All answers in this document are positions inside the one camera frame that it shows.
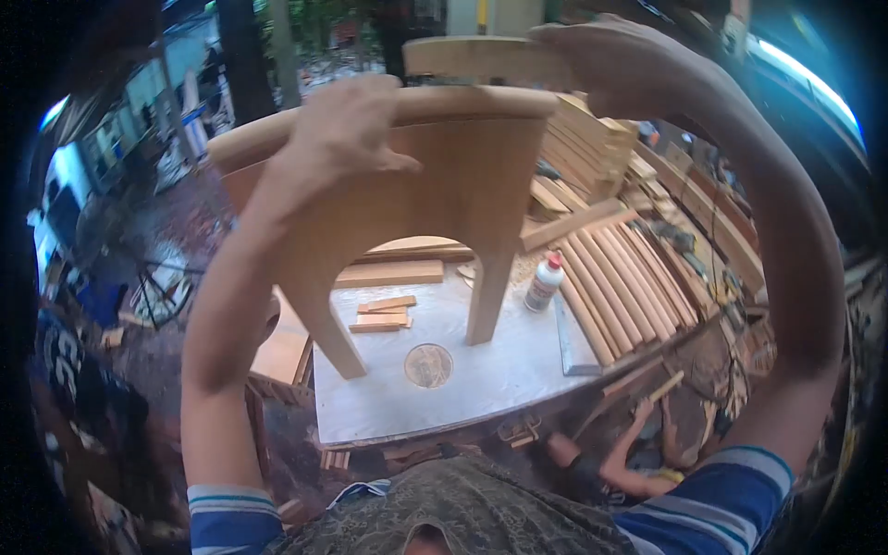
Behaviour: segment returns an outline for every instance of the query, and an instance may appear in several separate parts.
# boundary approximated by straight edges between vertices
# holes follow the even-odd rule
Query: curved wooden seat
[[[424,165],[418,175],[370,174],[314,197],[292,223],[275,281],[338,372],[366,374],[329,293],[339,273],[377,245],[437,235],[472,248],[480,262],[466,341],[491,339],[509,280],[546,120],[554,95],[507,87],[423,87],[398,91],[389,143]],[[238,211],[265,160],[298,125],[298,109],[210,141],[210,158]]]

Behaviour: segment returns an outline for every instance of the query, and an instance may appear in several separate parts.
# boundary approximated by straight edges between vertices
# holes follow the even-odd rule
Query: concrete floor
[[[197,194],[203,186],[211,194],[210,202]],[[219,208],[217,224],[210,204]],[[189,267],[205,268],[225,237],[233,216],[226,196],[217,178],[208,174],[200,185],[193,178],[186,178],[160,196],[144,195],[133,201],[134,217],[127,235],[146,258],[162,258],[170,246],[180,250],[189,260]],[[131,288],[137,285],[135,272],[121,274]],[[201,276],[194,276],[199,287]],[[180,357],[188,314],[192,307],[189,300],[182,312],[160,330],[141,328],[128,324],[123,344],[107,354],[115,371],[133,384],[148,399],[152,415],[170,431],[170,442],[175,443],[178,428],[180,397]],[[704,390],[712,391],[713,380],[718,378],[727,356],[725,340],[718,326],[696,338],[689,345],[668,356],[670,367],[684,369]],[[581,438],[581,447],[595,456],[603,456],[614,439],[631,420],[630,406],[641,394],[647,394],[665,382],[669,374],[656,369],[650,374],[646,386],[622,405],[605,413],[590,426]],[[563,400],[564,408],[545,418],[553,429],[573,430],[582,422],[593,406],[594,386],[589,390]],[[700,397],[687,386],[680,386],[672,394],[673,413],[679,423],[679,440],[684,446],[699,442],[705,426],[705,416]],[[372,480],[392,476],[402,470],[394,461],[386,462],[382,451],[364,449],[353,452],[348,472],[322,471],[320,446],[316,441],[316,419],[313,410],[285,407],[281,403],[265,402],[265,422],[270,456],[269,489],[276,503],[299,499],[305,506],[305,517],[321,514],[335,495],[356,480]],[[480,448],[499,464],[541,488],[559,490],[559,476],[546,464],[534,464],[533,449],[512,451],[500,441],[492,430],[499,423],[480,426],[474,434],[466,434],[466,441]],[[172,477],[180,499],[186,499],[184,477],[179,464],[166,469]]]

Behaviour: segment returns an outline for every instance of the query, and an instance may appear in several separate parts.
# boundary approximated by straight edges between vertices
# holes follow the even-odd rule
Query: white glue bottle
[[[562,280],[564,270],[561,269],[561,253],[549,252],[546,259],[536,267],[536,275],[530,282],[524,305],[535,313],[541,312],[549,305]]]

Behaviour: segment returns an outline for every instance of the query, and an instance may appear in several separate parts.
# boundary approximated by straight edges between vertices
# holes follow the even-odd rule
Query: red bottle cap
[[[560,252],[550,252],[546,258],[549,261],[549,268],[551,268],[552,270],[559,270],[561,268]]]

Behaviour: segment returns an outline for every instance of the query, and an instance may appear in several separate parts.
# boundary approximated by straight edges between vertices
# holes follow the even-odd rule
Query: striped shirt sleeve
[[[774,453],[725,448],[665,496],[614,516],[641,555],[749,555],[792,486],[792,471]]]
[[[243,486],[188,488],[191,552],[194,555],[258,555],[283,534],[271,497]]]

